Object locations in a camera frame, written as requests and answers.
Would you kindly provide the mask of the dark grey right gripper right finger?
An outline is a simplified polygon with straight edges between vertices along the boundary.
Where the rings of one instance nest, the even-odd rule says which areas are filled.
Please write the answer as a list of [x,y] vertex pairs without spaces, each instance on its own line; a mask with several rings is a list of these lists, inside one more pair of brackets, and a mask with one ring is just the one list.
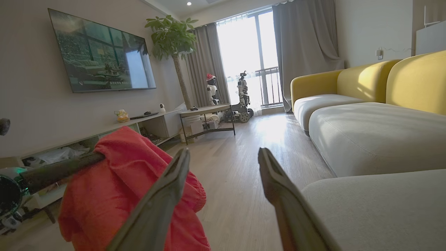
[[264,194],[275,208],[283,250],[339,251],[339,244],[268,148],[259,149],[258,163]]

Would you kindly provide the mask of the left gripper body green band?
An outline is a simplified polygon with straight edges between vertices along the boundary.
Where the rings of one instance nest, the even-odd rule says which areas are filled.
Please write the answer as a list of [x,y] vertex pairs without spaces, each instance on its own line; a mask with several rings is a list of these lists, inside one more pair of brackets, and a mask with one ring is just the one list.
[[22,210],[24,197],[29,195],[24,173],[30,168],[6,167],[0,170],[0,208],[1,232],[14,232],[23,222],[25,212]]

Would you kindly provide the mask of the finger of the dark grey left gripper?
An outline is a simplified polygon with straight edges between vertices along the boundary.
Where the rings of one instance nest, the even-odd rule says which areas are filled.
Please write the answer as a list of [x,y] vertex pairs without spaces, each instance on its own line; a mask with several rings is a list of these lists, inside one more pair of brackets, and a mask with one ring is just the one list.
[[78,158],[27,170],[20,176],[28,191],[33,194],[104,159],[105,156],[102,153],[89,153]]

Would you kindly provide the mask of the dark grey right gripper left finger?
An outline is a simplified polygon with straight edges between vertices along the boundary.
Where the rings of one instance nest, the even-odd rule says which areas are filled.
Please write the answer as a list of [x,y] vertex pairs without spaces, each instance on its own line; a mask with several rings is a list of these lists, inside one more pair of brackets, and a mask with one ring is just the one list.
[[162,251],[174,208],[189,172],[190,151],[181,149],[134,208],[107,246],[108,251]]

